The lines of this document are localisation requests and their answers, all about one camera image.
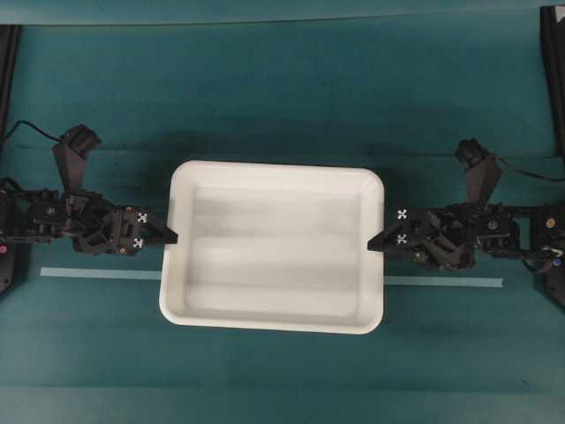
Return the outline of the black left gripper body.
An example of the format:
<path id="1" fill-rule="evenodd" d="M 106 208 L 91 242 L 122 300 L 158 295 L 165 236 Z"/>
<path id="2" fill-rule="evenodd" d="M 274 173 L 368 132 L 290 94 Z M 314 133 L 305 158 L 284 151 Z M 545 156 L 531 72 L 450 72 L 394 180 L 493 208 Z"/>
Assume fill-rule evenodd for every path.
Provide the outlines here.
<path id="1" fill-rule="evenodd" d="M 145 244 L 149 214 L 133 206 L 117 206 L 100 194 L 60 194 L 40 190 L 26 194 L 26 239 L 49 243 L 68 238 L 82 254 L 134 255 Z"/>

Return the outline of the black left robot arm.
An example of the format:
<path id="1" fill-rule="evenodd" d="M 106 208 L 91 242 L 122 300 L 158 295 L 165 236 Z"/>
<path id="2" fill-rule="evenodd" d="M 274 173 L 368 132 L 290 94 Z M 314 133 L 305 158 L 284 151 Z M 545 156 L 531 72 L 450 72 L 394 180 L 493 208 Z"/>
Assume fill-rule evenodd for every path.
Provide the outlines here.
<path id="1" fill-rule="evenodd" d="M 145 209 L 115 205 L 94 192 L 25 190 L 1 180 L 1 294 L 14 285 L 18 245 L 68 238 L 81 254 L 135 255 L 177 243 L 178 235 Z"/>

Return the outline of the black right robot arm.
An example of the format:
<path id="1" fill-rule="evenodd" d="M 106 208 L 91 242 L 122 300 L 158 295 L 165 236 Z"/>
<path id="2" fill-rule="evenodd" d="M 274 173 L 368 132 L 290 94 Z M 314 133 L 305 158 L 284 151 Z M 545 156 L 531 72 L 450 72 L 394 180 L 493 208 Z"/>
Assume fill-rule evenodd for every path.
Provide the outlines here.
<path id="1" fill-rule="evenodd" d="M 531 273 L 543 276 L 546 295 L 564 305 L 562 205 L 399 208 L 396 220 L 372 237 L 367 249 L 434 270 L 470 269 L 477 251 L 520 261 Z"/>

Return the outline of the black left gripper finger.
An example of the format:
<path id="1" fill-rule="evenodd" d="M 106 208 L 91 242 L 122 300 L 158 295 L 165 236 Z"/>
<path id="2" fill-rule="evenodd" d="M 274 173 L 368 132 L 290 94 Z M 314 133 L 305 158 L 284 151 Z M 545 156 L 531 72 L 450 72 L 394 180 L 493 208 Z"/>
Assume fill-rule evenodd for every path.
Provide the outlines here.
<path id="1" fill-rule="evenodd" d="M 144 244 L 149 246 L 175 245 L 178 235 L 168 227 L 145 228 L 143 230 L 143 240 Z"/>
<path id="2" fill-rule="evenodd" d="M 167 234 L 170 230 L 162 220 L 151 213 L 145 214 L 145 227 L 152 234 Z"/>

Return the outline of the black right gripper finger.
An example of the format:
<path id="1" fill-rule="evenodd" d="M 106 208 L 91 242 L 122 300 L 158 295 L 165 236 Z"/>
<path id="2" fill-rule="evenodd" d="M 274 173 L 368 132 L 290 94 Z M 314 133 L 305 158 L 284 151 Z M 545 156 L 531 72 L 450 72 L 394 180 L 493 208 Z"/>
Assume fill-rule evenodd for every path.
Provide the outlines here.
<path id="1" fill-rule="evenodd" d="M 381 232 L 367 242 L 367 250 L 379 253 L 398 253 L 399 247 L 396 236 Z"/>
<path id="2" fill-rule="evenodd" d="M 385 228 L 382 230 L 381 235 L 383 237 L 389 237 L 392 234 L 395 234 L 400 229 L 400 221 L 395 220 L 394 222 L 388 223 Z"/>

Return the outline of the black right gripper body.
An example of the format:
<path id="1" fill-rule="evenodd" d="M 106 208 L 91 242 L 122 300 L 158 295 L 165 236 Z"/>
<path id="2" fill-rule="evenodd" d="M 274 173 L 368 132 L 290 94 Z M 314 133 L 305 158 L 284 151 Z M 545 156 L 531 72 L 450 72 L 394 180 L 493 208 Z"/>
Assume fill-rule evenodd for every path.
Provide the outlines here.
<path id="1" fill-rule="evenodd" d="M 519 225 L 502 204 L 400 207 L 395 223 L 397 252 L 426 269 L 472 268 L 477 250 L 497 259 L 521 257 Z"/>

